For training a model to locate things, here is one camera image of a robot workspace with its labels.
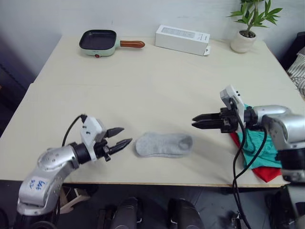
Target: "floor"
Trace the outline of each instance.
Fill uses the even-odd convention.
[[[19,186],[18,181],[0,181],[0,207],[8,214],[10,224],[15,219]],[[143,201],[141,228],[145,229],[166,228],[166,209],[170,198],[184,198],[192,202],[206,229],[231,229],[229,216],[237,210],[228,188],[149,185],[95,185],[81,188],[86,188],[91,193],[95,190],[95,193],[88,201],[78,204],[71,213],[62,214],[58,229],[96,229],[99,209],[107,205],[118,205],[131,196]],[[276,189],[245,188],[242,191],[243,208],[252,228],[269,229],[264,196],[275,193]]]

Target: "striped cloth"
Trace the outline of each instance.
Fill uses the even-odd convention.
[[[297,53],[297,58],[287,73],[305,98],[305,47]]]

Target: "table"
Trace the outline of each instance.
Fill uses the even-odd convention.
[[[305,113],[304,101],[264,42],[237,54],[226,41],[211,41],[210,56],[202,57],[155,47],[152,38],[136,39],[146,42],[144,49],[94,58],[80,53],[78,37],[61,38],[0,139],[0,179],[23,180],[38,156],[60,146],[72,120],[86,113],[107,128],[125,128],[110,145],[147,131],[186,133],[193,136],[193,151],[184,158],[140,158],[133,141],[107,163],[82,165],[66,182],[229,186],[236,146],[220,130],[191,126],[194,116],[224,107],[222,89],[234,85],[250,105],[279,104]],[[67,142],[80,142],[80,126]],[[242,159],[237,166],[243,168]],[[240,187],[284,183],[277,177],[266,184],[252,171],[239,179]]]

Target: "teal fabric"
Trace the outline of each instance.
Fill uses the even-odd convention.
[[[243,139],[243,133],[237,133],[239,137],[239,141],[241,142]],[[258,151],[259,147],[262,144],[264,139],[264,133],[261,131],[251,131],[246,129],[246,142],[244,144],[244,157],[245,157],[245,166],[250,163],[256,152]],[[277,150],[273,145],[270,135],[267,136],[266,143],[257,157],[257,159],[253,162],[250,166],[250,169],[257,168],[257,167],[276,167],[281,168],[282,164],[280,161],[275,160],[275,156],[277,154]]]

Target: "potted plant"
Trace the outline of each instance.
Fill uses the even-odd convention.
[[[236,52],[247,52],[251,49],[254,41],[256,40],[256,34],[251,31],[252,27],[265,27],[263,21],[267,20],[276,25],[276,21],[279,16],[277,13],[280,12],[283,8],[276,8],[270,10],[271,0],[268,2],[265,0],[264,5],[265,9],[263,12],[259,12],[260,2],[263,0],[242,0],[240,11],[231,12],[229,17],[238,17],[235,22],[243,23],[248,26],[246,30],[239,31],[235,38],[231,41],[231,48]]]

